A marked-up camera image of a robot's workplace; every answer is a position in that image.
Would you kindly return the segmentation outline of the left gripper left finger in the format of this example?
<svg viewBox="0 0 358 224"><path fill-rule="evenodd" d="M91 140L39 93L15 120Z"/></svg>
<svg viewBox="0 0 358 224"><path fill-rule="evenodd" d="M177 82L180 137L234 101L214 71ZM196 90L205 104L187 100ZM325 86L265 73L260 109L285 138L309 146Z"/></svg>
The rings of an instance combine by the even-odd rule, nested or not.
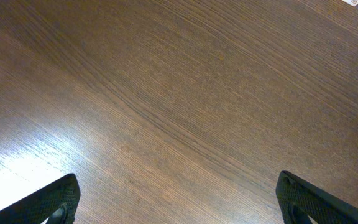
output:
<svg viewBox="0 0 358 224"><path fill-rule="evenodd" d="M64 175L0 210L0 223L72 224L80 196L76 175Z"/></svg>

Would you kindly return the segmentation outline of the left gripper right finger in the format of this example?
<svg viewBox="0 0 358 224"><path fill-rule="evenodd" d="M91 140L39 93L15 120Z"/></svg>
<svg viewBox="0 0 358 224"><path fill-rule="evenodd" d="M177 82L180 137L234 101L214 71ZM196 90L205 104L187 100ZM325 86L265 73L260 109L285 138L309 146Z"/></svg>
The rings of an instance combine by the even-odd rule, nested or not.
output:
<svg viewBox="0 0 358 224"><path fill-rule="evenodd" d="M285 224L358 224L358 208L289 171L281 171L275 192Z"/></svg>

